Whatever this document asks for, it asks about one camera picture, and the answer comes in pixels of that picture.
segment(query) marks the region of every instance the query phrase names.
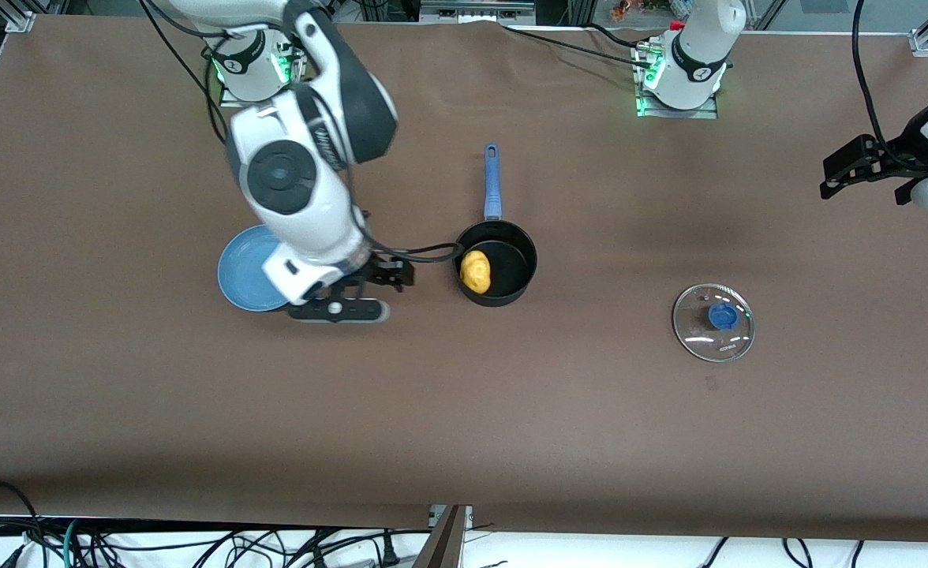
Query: green led light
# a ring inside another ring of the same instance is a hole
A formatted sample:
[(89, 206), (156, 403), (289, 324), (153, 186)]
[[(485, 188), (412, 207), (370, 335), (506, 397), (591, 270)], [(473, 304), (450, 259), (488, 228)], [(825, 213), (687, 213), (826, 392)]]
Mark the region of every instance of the green led light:
[(664, 72), (664, 58), (659, 57), (653, 64), (650, 66), (650, 69), (647, 69), (647, 75), (645, 75), (644, 84), (648, 89), (656, 89), (657, 85), (660, 83), (660, 76)]
[(292, 79), (292, 65), (288, 62), (287, 58), (280, 58), (276, 54), (271, 54), (271, 64), (278, 74), (278, 80), (283, 83), (290, 82)]
[(215, 65), (215, 76), (219, 78), (219, 83), (222, 83), (223, 85), (225, 85), (226, 78), (222, 76), (222, 68), (219, 67), (219, 62), (212, 61), (212, 64)]

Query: potato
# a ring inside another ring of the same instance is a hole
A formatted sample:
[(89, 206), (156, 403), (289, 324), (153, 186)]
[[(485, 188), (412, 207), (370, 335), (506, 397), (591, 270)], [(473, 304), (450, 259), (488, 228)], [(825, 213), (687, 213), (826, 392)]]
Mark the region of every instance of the potato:
[(461, 282), (478, 294), (492, 287), (492, 265), (482, 251), (471, 251), (461, 261)]

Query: white floor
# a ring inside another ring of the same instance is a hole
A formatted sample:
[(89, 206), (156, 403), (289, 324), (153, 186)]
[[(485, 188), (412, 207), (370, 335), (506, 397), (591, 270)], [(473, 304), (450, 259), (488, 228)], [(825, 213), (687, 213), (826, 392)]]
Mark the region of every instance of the white floor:
[[(344, 536), (366, 535), (375, 531), (341, 532)], [(112, 536), (110, 542), (122, 546), (164, 546), (204, 542), (222, 536), (223, 532), (145, 533), (145, 535)], [(251, 532), (256, 538), (261, 532)], [(310, 532), (283, 532), (287, 550), (294, 550), (308, 538)], [(273, 536), (263, 542), (278, 547)], [(395, 536), (395, 550), (400, 557), (410, 557), (421, 550), (425, 535)], [(717, 542), (716, 538), (687, 536), (601, 536), (547, 535), (522, 532), (469, 532), (462, 554), (462, 568), (489, 568), (505, 561), (503, 568), (699, 568)], [(21, 544), (17, 536), (0, 536), (0, 564)], [(856, 543), (853, 540), (808, 540), (815, 568), (849, 568)], [(207, 546), (160, 552), (121, 552), (126, 568), (189, 568)], [(225, 566), (230, 547), (221, 547), (211, 557), (207, 568)], [(800, 556), (799, 547), (796, 554)], [(260, 555), (247, 554), (236, 568), (280, 567), (281, 558), (273, 556), (271, 564)], [(374, 559), (370, 543), (359, 543), (340, 553), (328, 555), (328, 568), (342, 568), (361, 560)], [(301, 560), (295, 568), (301, 568)], [(17, 568), (41, 568), (39, 547), (26, 547)], [(61, 568), (60, 558), (51, 554), (50, 566)], [(860, 568), (928, 567), (928, 544), (870, 542), (860, 555)], [(713, 568), (793, 568), (795, 564), (783, 553), (778, 539), (730, 539)]]

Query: blue plate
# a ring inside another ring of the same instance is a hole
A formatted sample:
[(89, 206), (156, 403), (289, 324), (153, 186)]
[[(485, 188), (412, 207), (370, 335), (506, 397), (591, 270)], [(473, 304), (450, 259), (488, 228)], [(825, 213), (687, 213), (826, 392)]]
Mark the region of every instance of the blue plate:
[(270, 312), (288, 303), (261, 268), (277, 245), (278, 238), (262, 224), (229, 241), (219, 257), (219, 288), (227, 301), (248, 312)]

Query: saucepan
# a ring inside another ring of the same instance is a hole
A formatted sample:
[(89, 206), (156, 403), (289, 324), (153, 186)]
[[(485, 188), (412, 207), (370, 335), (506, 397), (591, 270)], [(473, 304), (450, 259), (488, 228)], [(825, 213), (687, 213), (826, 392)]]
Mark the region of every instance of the saucepan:
[[(476, 305), (499, 307), (521, 297), (537, 269), (537, 250), (521, 227), (503, 220), (503, 194), (500, 189), (500, 147), (485, 147), (485, 220), (469, 226), (457, 238), (464, 254), (454, 259), (454, 271), (461, 292)], [(477, 293), (461, 280), (461, 262), (468, 252), (482, 251), (492, 270), (492, 284)]]

